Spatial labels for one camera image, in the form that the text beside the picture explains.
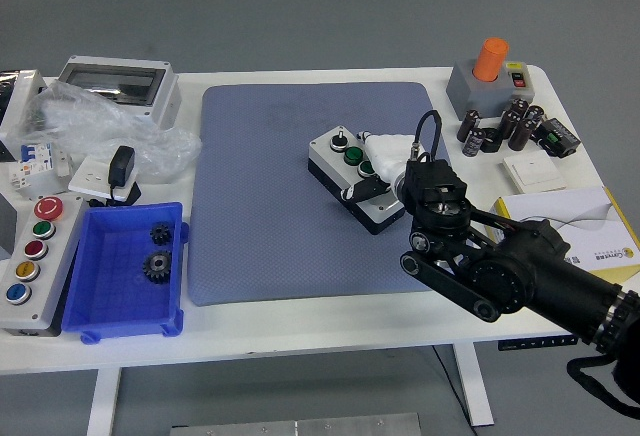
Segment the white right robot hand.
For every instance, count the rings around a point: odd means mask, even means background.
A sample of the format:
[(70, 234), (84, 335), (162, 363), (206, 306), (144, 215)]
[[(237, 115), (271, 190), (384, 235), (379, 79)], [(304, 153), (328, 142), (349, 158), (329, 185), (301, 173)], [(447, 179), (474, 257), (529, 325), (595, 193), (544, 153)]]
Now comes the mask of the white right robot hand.
[(423, 150), (421, 143), (411, 135), (361, 132), (357, 137), (364, 144), (374, 175), (342, 190), (340, 198), (357, 203), (388, 192), (397, 198), (406, 164), (418, 158)]

